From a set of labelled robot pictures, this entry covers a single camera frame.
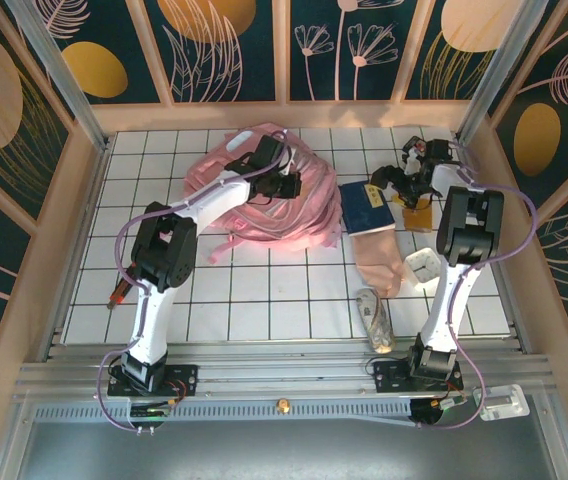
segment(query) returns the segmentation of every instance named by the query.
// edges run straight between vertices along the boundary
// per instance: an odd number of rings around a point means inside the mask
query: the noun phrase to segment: cable
[[[397,357],[371,357],[368,359],[368,362],[366,362],[366,364],[364,365],[364,372],[367,375],[370,375],[371,377],[373,377],[375,375],[375,373],[370,373],[368,371],[368,367],[371,364],[371,362],[374,362],[375,360],[392,360],[394,362],[401,362],[402,360],[404,360],[404,358],[397,358]]]
[[[462,284],[464,283],[464,280],[466,280],[466,277],[471,272],[471,270],[473,270],[473,269],[479,270],[482,267],[485,267],[485,266],[490,265],[492,263],[501,262],[503,260],[506,260],[507,258],[511,258],[511,257],[517,255],[522,250],[524,250],[528,246],[528,244],[531,243],[531,241],[533,240],[533,237],[535,236],[535,232],[537,231],[537,224],[538,224],[537,210],[535,208],[535,205],[533,204],[533,201],[526,194],[520,192],[516,188],[508,187],[508,186],[505,186],[505,185],[482,185],[482,184],[476,183],[474,181],[471,181],[470,183],[471,183],[471,186],[474,187],[474,188],[481,188],[481,189],[485,189],[485,190],[502,190],[502,191],[505,191],[505,192],[513,193],[513,194],[517,195],[518,197],[520,197],[520,199],[522,199],[522,201],[526,204],[526,206],[528,207],[528,209],[531,213],[531,229],[528,232],[528,235],[526,235],[526,238],[515,249],[511,250],[510,252],[503,253],[501,255],[497,255],[497,256],[492,257],[492,258],[488,258],[488,259],[486,259],[482,262],[478,262],[474,265],[471,265],[466,270],[464,270],[462,275],[460,275],[460,278],[459,278],[457,284],[455,285],[455,288],[453,289],[453,294],[451,295],[451,301],[448,304],[448,322],[447,322],[448,329],[451,333],[451,337],[453,338],[453,342],[455,342],[455,345],[457,346],[457,351],[466,359],[468,364],[475,371],[475,374],[477,375],[477,378],[480,381],[480,389],[481,389],[482,393],[481,393],[481,396],[480,396],[480,401],[477,405],[477,409],[475,410],[473,415],[471,415],[468,419],[464,420],[463,422],[459,422],[459,423],[456,423],[456,424],[453,424],[453,425],[443,425],[443,426],[431,425],[431,426],[429,426],[429,428],[435,428],[435,429],[438,429],[438,430],[453,430],[453,429],[460,428],[460,427],[463,427],[465,425],[468,425],[473,420],[475,420],[475,418],[480,414],[480,412],[482,411],[482,408],[484,407],[484,399],[486,398],[486,384],[484,383],[484,377],[482,376],[482,372],[477,367],[477,365],[475,365],[473,360],[471,360],[469,355],[464,351],[464,349],[462,348],[462,345],[460,344],[459,339],[457,338],[457,335],[455,334],[455,331],[453,329],[453,306],[455,305],[455,299],[457,298],[457,294],[459,293],[459,291],[462,287]]]
[[[284,142],[286,142],[287,132],[285,130],[278,130],[278,131],[273,132],[271,134],[272,137],[275,137],[276,135],[282,136]],[[135,432],[138,435],[142,432],[150,431],[150,430],[143,430],[142,427],[135,428],[134,426],[132,426],[130,424],[130,422],[129,422],[129,425],[125,425],[123,423],[118,422],[107,411],[106,406],[104,405],[104,399],[102,397],[102,385],[101,384],[102,384],[102,374],[104,372],[104,367],[106,366],[106,363],[108,362],[108,359],[110,357],[112,357],[114,355],[120,355],[120,356],[124,355],[130,349],[135,347],[135,345],[137,345],[138,342],[140,341],[141,336],[142,336],[142,332],[144,331],[144,325],[146,324],[146,311],[148,309],[148,299],[151,295],[151,289],[147,285],[145,285],[144,283],[142,283],[142,282],[132,278],[131,276],[129,276],[126,273],[126,269],[124,268],[124,265],[122,264],[122,243],[123,243],[123,240],[126,236],[126,232],[128,231],[129,228],[131,228],[136,223],[140,223],[140,222],[142,222],[146,219],[162,217],[164,215],[171,215],[173,213],[179,212],[180,210],[184,210],[185,208],[188,208],[188,206],[191,203],[195,203],[195,202],[201,200],[202,198],[204,198],[204,196],[208,195],[209,193],[213,192],[214,190],[217,190],[218,188],[221,188],[223,185],[226,185],[228,183],[235,183],[235,182],[238,182],[238,181],[241,181],[241,180],[246,180],[246,179],[255,177],[257,175],[261,175],[263,173],[266,173],[269,170],[272,170],[273,168],[276,168],[281,163],[283,154],[285,152],[287,152],[289,154],[289,157],[290,157],[290,152],[291,152],[290,148],[289,149],[283,149],[282,153],[280,155],[278,155],[278,157],[271,164],[267,165],[266,167],[261,168],[259,170],[256,170],[255,172],[245,173],[243,175],[237,175],[237,176],[225,179],[225,180],[220,180],[218,183],[215,183],[213,185],[209,185],[208,187],[205,187],[201,191],[196,192],[195,195],[193,196],[193,198],[191,198],[189,200],[189,203],[184,202],[184,203],[181,203],[181,204],[176,205],[174,207],[167,208],[165,210],[159,210],[157,212],[144,213],[144,214],[139,215],[135,218],[132,218],[131,220],[126,222],[126,224],[124,224],[124,226],[121,228],[121,230],[117,234],[117,238],[115,239],[115,265],[117,266],[117,270],[119,271],[120,275],[122,276],[122,278],[124,280],[126,280],[131,285],[136,286],[136,287],[138,287],[142,290],[143,297],[142,297],[142,304],[140,306],[140,323],[139,323],[139,326],[137,328],[137,332],[135,332],[133,339],[124,348],[117,349],[117,350],[111,350],[106,355],[104,355],[104,358],[102,358],[102,361],[100,362],[100,366],[97,370],[96,399],[97,399],[97,402],[100,406],[100,409],[102,410],[102,413],[104,414],[106,419],[114,427],[117,427],[120,430]]]

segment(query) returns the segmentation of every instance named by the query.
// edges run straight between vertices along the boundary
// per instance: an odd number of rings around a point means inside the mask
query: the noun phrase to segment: screw
[[[291,402],[286,398],[280,398],[277,401],[276,408],[279,413],[289,413],[291,411]]]

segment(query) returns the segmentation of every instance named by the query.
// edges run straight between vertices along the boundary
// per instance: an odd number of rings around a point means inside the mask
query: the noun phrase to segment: beige sock
[[[351,237],[355,264],[364,281],[382,298],[393,298],[402,284],[402,258],[395,230]]]

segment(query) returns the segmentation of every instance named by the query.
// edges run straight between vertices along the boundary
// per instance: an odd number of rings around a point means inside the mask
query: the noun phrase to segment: metal track
[[[488,385],[518,383],[531,393],[540,388],[546,391],[555,388],[546,356],[522,355],[518,349],[504,348],[508,345],[508,341],[465,342]],[[44,402],[92,399],[98,365],[108,349],[105,346],[55,347],[47,363],[22,367],[15,401],[27,396]],[[405,350],[394,352],[397,358],[405,355]],[[207,400],[432,396],[428,392],[377,394],[372,377],[364,369],[374,357],[368,343],[360,340],[228,342],[224,345],[172,345],[168,363],[198,365],[195,398]],[[461,358],[460,366],[467,388],[477,386],[479,382],[473,370]]]
[[[109,414],[118,420],[126,420],[128,404],[111,402]],[[299,400],[291,405],[288,413],[277,410],[272,401],[206,402],[184,400],[169,416],[167,422],[215,421],[215,420],[312,420],[361,417],[397,417],[410,415],[410,400],[400,398],[351,399],[351,400]],[[44,403],[33,414],[36,423],[103,423],[100,408],[91,403]]]

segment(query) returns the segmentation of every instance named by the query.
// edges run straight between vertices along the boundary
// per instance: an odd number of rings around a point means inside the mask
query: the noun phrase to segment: metal frame
[[[526,47],[529,37],[540,22],[548,0],[526,0],[522,2],[515,20],[509,27],[504,40],[493,56],[480,84],[475,90],[464,119],[458,139],[462,145],[469,145],[473,135],[484,120],[491,103],[502,84],[515,66]]]
[[[546,356],[522,355],[515,340],[464,344],[488,384],[517,383],[532,396],[557,478],[568,479],[568,428]],[[409,345],[400,342],[398,358]],[[34,423],[105,422],[94,392],[99,357],[107,348],[53,347],[47,363],[22,367],[0,451],[0,480],[17,477]],[[184,400],[169,421],[355,418],[412,426],[402,420],[406,402],[432,394],[377,394],[364,371],[372,357],[367,343],[358,340],[172,345],[169,363],[196,363],[200,371],[196,396]],[[461,368],[467,390],[477,386],[469,365],[461,362]],[[290,400],[293,415],[276,411],[280,398]],[[107,402],[121,419],[126,406],[122,400]]]
[[[74,272],[77,274],[82,263],[82,255],[84,248],[86,247],[86,242],[88,241],[89,230],[96,212],[95,205],[99,199],[102,180],[106,174],[106,167],[108,166],[112,148],[113,138],[108,140],[106,149],[101,153],[98,152],[96,155],[97,159],[92,162],[92,168],[89,172],[89,178],[91,178],[92,181],[82,197],[82,205],[85,205],[85,207],[79,220],[73,227],[73,247],[64,262],[63,271],[67,272],[66,277],[63,279],[55,293],[55,301],[53,303],[54,307],[51,309],[51,313],[46,321],[46,327],[43,330],[45,334],[42,335],[42,340],[40,341],[37,351],[33,356],[35,361],[46,361],[55,331],[57,328],[61,328],[64,324],[64,319],[66,318],[68,305],[70,304],[71,296],[73,295],[73,286],[75,283],[75,276],[69,275],[69,273]]]

